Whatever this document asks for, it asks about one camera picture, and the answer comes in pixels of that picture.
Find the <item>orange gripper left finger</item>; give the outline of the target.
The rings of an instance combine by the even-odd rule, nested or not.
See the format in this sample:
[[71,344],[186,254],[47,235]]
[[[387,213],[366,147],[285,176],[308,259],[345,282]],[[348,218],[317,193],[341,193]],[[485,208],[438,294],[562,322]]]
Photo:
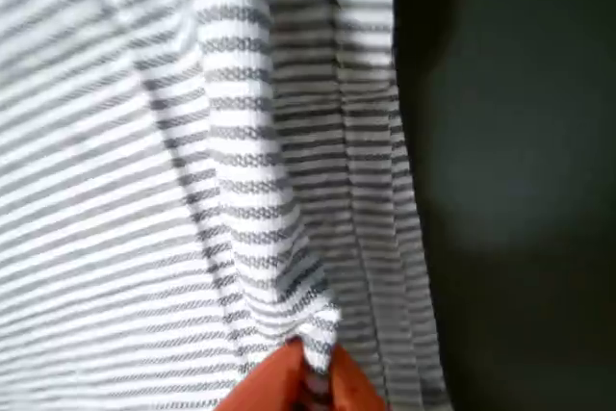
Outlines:
[[302,342],[293,339],[257,365],[215,410],[291,410],[298,398],[303,374]]

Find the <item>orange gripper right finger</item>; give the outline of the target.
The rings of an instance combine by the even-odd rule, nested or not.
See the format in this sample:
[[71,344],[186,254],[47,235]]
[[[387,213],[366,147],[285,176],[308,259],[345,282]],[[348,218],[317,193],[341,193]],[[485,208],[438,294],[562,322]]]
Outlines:
[[341,346],[335,346],[329,368],[332,409],[335,411],[385,411],[386,403],[359,365]]

